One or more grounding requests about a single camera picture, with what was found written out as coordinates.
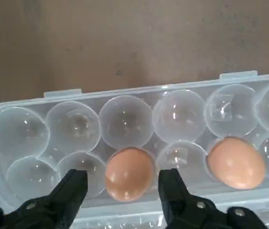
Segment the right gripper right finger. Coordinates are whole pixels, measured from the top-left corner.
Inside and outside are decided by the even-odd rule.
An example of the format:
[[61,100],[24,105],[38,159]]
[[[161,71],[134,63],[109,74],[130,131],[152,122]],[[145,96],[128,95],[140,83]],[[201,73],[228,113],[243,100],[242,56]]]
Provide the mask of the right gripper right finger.
[[158,193],[168,229],[269,229],[250,209],[264,200],[240,192],[197,196],[191,194],[179,171],[160,170]]

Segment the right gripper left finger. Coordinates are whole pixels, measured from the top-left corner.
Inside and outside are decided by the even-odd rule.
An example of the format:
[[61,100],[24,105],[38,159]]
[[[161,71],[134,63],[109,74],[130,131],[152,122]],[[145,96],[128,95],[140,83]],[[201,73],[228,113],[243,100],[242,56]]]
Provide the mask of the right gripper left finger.
[[29,199],[9,214],[0,208],[0,229],[69,229],[87,191],[87,171],[71,169],[50,194]]

